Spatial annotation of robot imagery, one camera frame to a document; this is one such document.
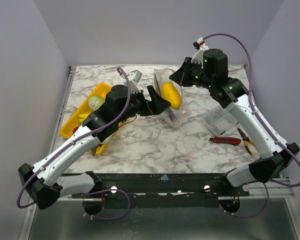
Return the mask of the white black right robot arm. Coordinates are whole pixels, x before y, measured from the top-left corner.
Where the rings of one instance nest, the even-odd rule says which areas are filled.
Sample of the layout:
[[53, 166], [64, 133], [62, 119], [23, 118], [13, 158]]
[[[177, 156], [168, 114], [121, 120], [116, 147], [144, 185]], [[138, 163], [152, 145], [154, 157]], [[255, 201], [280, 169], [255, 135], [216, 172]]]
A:
[[237, 78], [229, 77], [228, 57], [220, 49], [202, 53], [203, 62], [194, 63], [186, 57], [169, 79], [182, 87], [208, 89], [210, 96], [226, 109], [252, 138], [259, 159], [228, 172], [220, 183], [220, 191], [231, 196], [238, 187], [251, 182], [268, 182], [284, 170], [300, 152], [299, 146], [288, 143], [249, 102], [248, 89]]

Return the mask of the green toy scallion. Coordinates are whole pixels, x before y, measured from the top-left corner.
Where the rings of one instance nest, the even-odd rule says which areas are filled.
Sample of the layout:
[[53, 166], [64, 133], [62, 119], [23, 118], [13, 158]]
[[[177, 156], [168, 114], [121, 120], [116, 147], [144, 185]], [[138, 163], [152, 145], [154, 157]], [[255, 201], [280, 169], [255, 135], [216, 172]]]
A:
[[158, 72], [155, 72], [154, 73], [154, 88], [160, 97], [163, 97], [163, 93], [162, 93], [163, 83], [164, 82], [163, 82], [163, 78], [162, 78], [161, 74], [159, 74]]

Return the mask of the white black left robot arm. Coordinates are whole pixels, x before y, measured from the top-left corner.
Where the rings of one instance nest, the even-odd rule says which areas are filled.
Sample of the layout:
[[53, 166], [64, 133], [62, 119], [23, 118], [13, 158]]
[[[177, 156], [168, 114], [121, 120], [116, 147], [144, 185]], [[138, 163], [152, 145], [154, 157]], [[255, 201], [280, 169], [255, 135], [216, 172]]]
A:
[[100, 178], [87, 171], [79, 175], [63, 176], [65, 170], [84, 153], [107, 140], [119, 129], [119, 123], [133, 116], [160, 115], [171, 104], [147, 86], [150, 100], [142, 90], [131, 91], [125, 85], [115, 85], [105, 96], [105, 102], [93, 111], [76, 132], [59, 148], [33, 165], [24, 163], [18, 173], [22, 188], [41, 210], [53, 205], [60, 197], [100, 194]]

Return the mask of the clear zip top bag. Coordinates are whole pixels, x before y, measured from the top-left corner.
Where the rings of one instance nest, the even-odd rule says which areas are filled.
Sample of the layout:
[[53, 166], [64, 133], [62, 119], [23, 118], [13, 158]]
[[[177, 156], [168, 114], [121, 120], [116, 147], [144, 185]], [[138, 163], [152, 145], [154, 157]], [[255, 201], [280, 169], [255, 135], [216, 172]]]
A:
[[173, 128], [185, 123], [192, 111], [183, 93], [183, 88], [169, 79], [175, 71], [171, 68], [154, 69], [153, 82], [155, 91], [171, 106], [160, 115]]

